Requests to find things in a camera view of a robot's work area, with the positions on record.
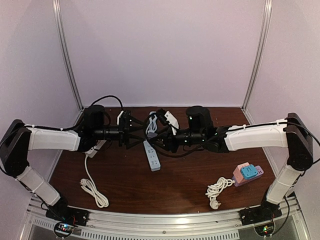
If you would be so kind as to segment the light blue power strip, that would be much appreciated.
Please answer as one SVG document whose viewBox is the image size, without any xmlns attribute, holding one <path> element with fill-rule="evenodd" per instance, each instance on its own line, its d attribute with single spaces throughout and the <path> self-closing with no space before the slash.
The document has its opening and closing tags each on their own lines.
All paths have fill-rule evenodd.
<svg viewBox="0 0 320 240">
<path fill-rule="evenodd" d="M 161 169 L 161 163 L 155 149 L 145 140 L 143 142 L 146 157 L 149 163 L 150 170 L 152 172 L 159 171 Z"/>
</svg>

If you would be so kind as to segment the white power strip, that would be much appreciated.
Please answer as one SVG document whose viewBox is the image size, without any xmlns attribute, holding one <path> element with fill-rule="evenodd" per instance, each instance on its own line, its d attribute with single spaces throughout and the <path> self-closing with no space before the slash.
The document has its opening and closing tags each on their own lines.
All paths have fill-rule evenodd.
<svg viewBox="0 0 320 240">
<path fill-rule="evenodd" d="M 99 140 L 95 146 L 90 148 L 88 151 L 84 152 L 84 154 L 89 158 L 93 158 L 105 143 L 105 140 Z"/>
</svg>

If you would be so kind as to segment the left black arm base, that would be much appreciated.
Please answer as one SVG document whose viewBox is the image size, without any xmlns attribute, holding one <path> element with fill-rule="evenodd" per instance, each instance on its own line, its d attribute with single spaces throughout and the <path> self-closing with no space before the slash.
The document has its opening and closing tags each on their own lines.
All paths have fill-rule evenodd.
<svg viewBox="0 0 320 240">
<path fill-rule="evenodd" d="M 74 208 L 68 206 L 68 202 L 64 199 L 60 199 L 56 204 L 49 205 L 45 204 L 47 207 L 45 216 L 50 219 L 54 219 L 63 223 L 67 223 L 73 226 L 87 225 L 89 218 L 89 211 L 79 208 Z"/>
</svg>

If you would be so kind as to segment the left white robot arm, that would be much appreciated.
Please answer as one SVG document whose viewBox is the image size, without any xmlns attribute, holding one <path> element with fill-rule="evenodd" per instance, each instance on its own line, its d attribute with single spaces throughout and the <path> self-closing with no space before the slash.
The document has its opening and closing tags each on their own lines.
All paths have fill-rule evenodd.
<svg viewBox="0 0 320 240">
<path fill-rule="evenodd" d="M 20 182 L 37 195 L 61 222 L 72 218 L 67 200 L 50 185 L 28 162 L 32 150 L 65 150 L 85 153 L 91 157 L 103 141 L 118 141 L 130 149 L 144 141 L 133 133 L 142 130 L 143 123 L 121 111 L 117 124 L 105 124 L 105 113 L 84 114 L 73 128 L 50 128 L 27 125 L 16 119 L 0 142 L 1 171 Z"/>
</svg>

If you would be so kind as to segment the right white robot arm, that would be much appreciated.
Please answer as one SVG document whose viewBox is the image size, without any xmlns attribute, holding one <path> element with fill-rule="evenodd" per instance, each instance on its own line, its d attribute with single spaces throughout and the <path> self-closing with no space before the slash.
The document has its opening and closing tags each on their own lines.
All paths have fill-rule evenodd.
<svg viewBox="0 0 320 240">
<path fill-rule="evenodd" d="M 186 110 L 188 128 L 181 129 L 169 111 L 153 111 L 145 119 L 146 141 L 155 149 L 176 153 L 179 146 L 195 146 L 214 153 L 229 153 L 242 149 L 287 148 L 289 157 L 266 191 L 263 205 L 256 210 L 259 220 L 268 220 L 295 182 L 314 162 L 315 137 L 304 126 L 299 116 L 290 113 L 286 118 L 254 125 L 214 127 L 210 111 L 202 106 Z"/>
</svg>

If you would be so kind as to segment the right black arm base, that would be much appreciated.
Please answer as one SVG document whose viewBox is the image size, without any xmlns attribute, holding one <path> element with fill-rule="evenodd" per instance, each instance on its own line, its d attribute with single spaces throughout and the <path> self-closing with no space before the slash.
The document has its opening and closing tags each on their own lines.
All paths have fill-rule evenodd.
<svg viewBox="0 0 320 240">
<path fill-rule="evenodd" d="M 272 221 L 281 217 L 282 211 L 279 204 L 273 204 L 263 200 L 259 206 L 246 207 L 239 211 L 241 224 L 243 226 L 257 224 L 265 221 Z"/>
</svg>

